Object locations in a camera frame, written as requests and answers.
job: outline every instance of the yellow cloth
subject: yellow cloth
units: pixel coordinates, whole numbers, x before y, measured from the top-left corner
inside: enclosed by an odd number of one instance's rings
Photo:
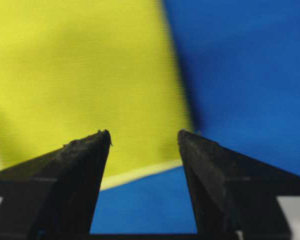
[[[0,0],[0,169],[98,129],[105,176],[179,158],[191,128],[153,0]]]

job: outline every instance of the textured fabric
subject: textured fabric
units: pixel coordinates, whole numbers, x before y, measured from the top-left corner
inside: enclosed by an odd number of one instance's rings
[[[182,167],[99,193],[91,225],[94,234],[196,233]]]
[[[165,0],[196,128],[300,175],[300,0]]]
[[[0,0],[0,169],[110,131],[104,176],[179,158],[183,89],[153,0]]]

